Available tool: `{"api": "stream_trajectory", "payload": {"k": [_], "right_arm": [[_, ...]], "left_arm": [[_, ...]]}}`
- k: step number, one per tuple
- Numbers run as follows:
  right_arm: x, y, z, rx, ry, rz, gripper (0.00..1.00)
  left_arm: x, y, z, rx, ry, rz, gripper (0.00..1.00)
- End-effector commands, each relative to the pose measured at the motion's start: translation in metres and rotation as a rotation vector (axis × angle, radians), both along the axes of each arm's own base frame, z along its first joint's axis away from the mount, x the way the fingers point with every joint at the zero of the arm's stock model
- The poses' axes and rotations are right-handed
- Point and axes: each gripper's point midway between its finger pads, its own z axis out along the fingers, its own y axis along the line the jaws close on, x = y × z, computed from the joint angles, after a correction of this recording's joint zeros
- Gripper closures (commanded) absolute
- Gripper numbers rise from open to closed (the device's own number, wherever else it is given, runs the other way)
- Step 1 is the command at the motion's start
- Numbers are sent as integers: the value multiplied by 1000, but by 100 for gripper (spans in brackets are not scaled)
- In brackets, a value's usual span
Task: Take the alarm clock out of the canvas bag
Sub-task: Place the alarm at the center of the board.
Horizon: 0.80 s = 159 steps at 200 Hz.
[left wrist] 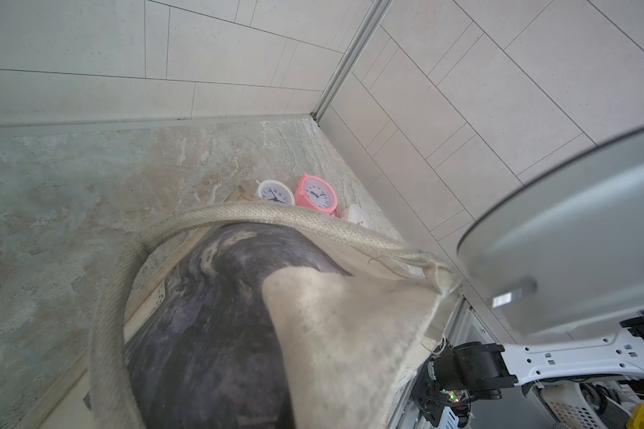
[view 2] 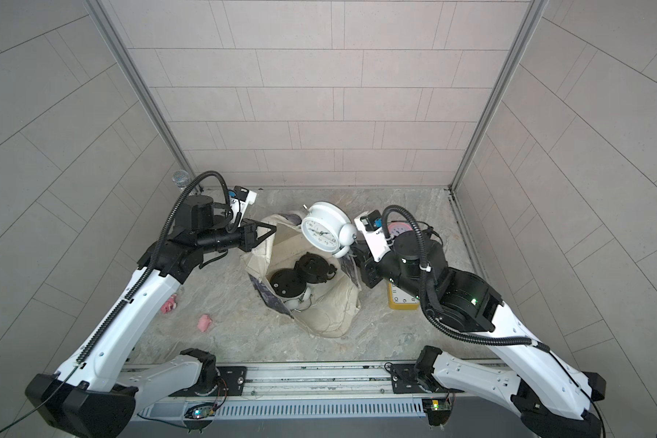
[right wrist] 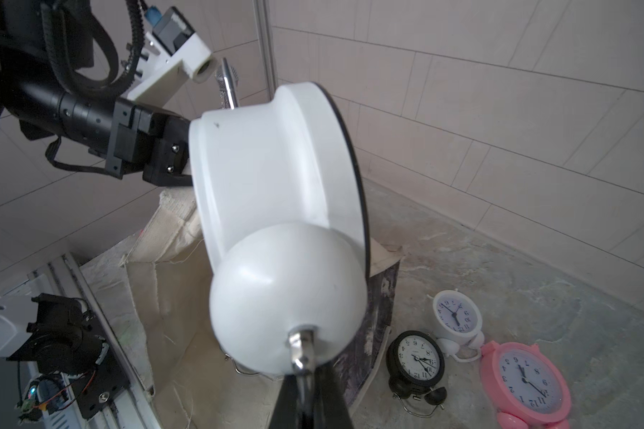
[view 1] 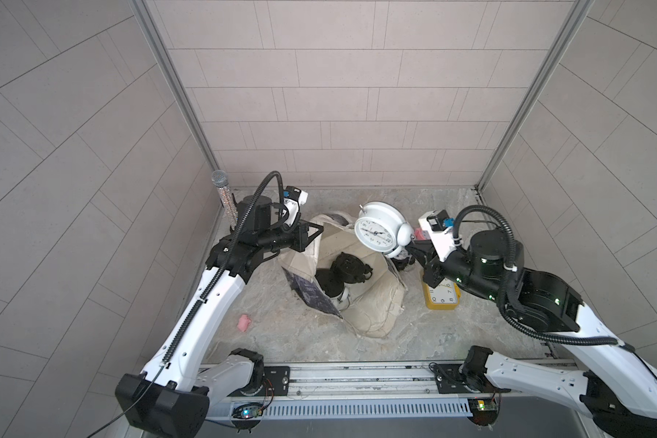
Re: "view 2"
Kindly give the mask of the yellow rectangular alarm clock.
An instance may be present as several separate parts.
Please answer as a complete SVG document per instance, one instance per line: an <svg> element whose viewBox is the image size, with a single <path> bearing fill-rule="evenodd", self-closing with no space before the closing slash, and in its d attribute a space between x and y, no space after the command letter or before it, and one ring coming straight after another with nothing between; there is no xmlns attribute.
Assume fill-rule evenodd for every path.
<svg viewBox="0 0 657 438"><path fill-rule="evenodd" d="M388 282L389 307L392 310L417 310L420 306L419 299Z"/></svg>

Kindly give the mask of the pink alarm clock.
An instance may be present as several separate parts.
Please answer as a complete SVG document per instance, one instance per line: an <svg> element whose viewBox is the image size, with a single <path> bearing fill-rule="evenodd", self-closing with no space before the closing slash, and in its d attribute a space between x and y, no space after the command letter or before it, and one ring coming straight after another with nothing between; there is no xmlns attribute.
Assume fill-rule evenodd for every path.
<svg viewBox="0 0 657 438"><path fill-rule="evenodd" d="M414 229L407 222L396 221L390 222L390 224L388 224L388 230L392 237L397 237L398 235L411 232Z"/></svg>

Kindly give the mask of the beige canvas tote bag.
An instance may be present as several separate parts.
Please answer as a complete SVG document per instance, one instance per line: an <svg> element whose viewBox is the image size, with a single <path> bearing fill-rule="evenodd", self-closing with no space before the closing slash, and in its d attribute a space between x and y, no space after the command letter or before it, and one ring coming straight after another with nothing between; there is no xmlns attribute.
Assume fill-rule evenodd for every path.
<svg viewBox="0 0 657 438"><path fill-rule="evenodd" d="M277 227L271 254L242 255L241 260L255 291L264 304L277 313L293 319L308 333L323 338L339 338L345 335L354 317L359 313L361 288L342 271L327 283L310 285L312 305L308 310L289 311L276 297L270 286L270 277L277 270L293 268L306 253L324 257L336 268L339 259L320 252L302 235L301 217L295 214L270 215L263 219Z"/></svg>

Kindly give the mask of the large black round clock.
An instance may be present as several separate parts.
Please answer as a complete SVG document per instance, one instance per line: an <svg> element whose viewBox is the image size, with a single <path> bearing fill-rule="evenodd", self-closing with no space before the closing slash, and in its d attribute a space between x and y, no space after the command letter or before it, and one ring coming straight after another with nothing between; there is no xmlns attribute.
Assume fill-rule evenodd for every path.
<svg viewBox="0 0 657 438"><path fill-rule="evenodd" d="M313 253L303 255L294 266L299 276L308 284L327 283L334 279L338 270L324 257Z"/></svg>

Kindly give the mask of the large white twin-bell clock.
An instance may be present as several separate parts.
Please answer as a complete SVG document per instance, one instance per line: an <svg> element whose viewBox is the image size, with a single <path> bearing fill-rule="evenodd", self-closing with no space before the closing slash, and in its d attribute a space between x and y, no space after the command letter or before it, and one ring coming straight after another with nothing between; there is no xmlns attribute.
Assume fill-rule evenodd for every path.
<svg viewBox="0 0 657 438"><path fill-rule="evenodd" d="M308 242L337 259L348 255L358 233L348 215L327 202L316 202L305 210L301 231Z"/></svg>

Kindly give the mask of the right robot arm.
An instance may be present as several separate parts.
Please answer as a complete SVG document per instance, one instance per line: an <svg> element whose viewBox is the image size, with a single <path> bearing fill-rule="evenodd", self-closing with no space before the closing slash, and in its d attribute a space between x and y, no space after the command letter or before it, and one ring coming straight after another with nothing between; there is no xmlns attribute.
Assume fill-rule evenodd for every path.
<svg viewBox="0 0 657 438"><path fill-rule="evenodd" d="M451 268L439 240L414 229L397 237L364 232L351 246L361 280L386 280L415 297L426 320L451 339L484 346L508 367L496 372L426 346L412 378L425 392L469 392L514 412L539 437L604 437L597 403L606 381L581 372L532 334L477 275Z"/></svg>

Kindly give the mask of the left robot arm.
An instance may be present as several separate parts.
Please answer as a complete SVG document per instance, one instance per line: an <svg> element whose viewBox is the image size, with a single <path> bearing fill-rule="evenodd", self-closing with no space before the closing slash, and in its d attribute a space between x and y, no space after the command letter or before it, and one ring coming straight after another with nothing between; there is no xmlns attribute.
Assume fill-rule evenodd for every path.
<svg viewBox="0 0 657 438"><path fill-rule="evenodd" d="M116 437L151 404L177 392L220 395L213 353L189 348L140 377L122 377L131 351L164 303L205 255L250 252L275 234L271 224L246 219L253 195L237 191L219 204L195 195L179 199L158 239L140 258L130 283L83 344L53 374L38 374L25 395L45 422L77 437Z"/></svg>

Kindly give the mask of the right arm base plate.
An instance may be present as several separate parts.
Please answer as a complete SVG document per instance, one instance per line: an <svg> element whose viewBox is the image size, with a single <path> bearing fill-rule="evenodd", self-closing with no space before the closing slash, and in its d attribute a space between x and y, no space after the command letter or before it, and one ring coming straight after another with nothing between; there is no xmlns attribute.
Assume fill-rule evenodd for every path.
<svg viewBox="0 0 657 438"><path fill-rule="evenodd" d="M424 388L417 379L414 362L393 363L385 362L383 368L390 375L392 392L394 394L460 394L464 391L447 389L435 386L432 389Z"/></svg>

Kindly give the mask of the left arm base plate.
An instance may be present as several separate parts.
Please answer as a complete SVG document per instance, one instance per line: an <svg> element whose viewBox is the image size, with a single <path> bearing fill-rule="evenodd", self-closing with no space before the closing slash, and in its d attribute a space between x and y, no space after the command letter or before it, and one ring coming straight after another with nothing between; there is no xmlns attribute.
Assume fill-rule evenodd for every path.
<svg viewBox="0 0 657 438"><path fill-rule="evenodd" d="M212 386L204 387L195 383L193 387L182 389L170 394L170 397L221 397L241 396L246 383L248 368L245 366L221 366L217 368Z"/></svg>

